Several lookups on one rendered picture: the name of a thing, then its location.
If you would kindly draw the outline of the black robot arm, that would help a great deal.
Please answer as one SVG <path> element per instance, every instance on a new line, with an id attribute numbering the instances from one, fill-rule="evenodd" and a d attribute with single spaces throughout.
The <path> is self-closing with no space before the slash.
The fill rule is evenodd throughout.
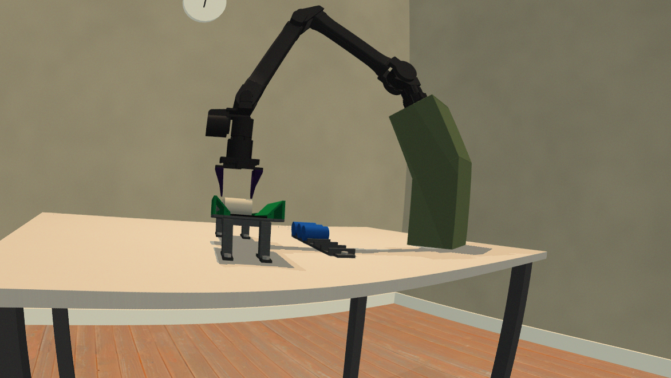
<path id="1" fill-rule="evenodd" d="M 250 115 L 290 48 L 309 28 L 327 36 L 370 67 L 389 93 L 402 96 L 404 108 L 428 97 L 422 92 L 417 72 L 410 63 L 400 61 L 396 56 L 391 59 L 378 52 L 331 19 L 323 10 L 318 5 L 293 12 L 290 21 L 285 24 L 252 75 L 238 90 L 233 108 L 208 111 L 206 136 L 226 137 L 232 120 L 231 137 L 240 137 L 241 140 L 244 137 L 252 138 L 254 119 Z M 388 71 L 390 67 L 392 70 Z"/>

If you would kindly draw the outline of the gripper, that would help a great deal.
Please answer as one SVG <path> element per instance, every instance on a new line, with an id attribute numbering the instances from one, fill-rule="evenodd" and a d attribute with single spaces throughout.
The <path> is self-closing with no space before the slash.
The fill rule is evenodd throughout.
<path id="1" fill-rule="evenodd" d="M 250 190 L 250 199 L 252 199 L 257 183 L 260 180 L 260 177 L 263 173 L 263 168 L 256 167 L 260 165 L 260 159 L 250 159 L 252 138 L 244 137 L 243 140 L 240 140 L 240 137 L 231 137 L 230 138 L 230 149 L 228 157 L 220 157 L 222 165 L 215 165 L 215 171 L 217 169 L 217 177 L 219 177 L 219 186 L 220 186 L 220 196 L 223 196 L 223 169 L 253 169 L 252 171 L 252 182 Z M 227 163 L 226 163 L 227 162 Z M 254 180 L 253 180 L 254 178 Z"/>

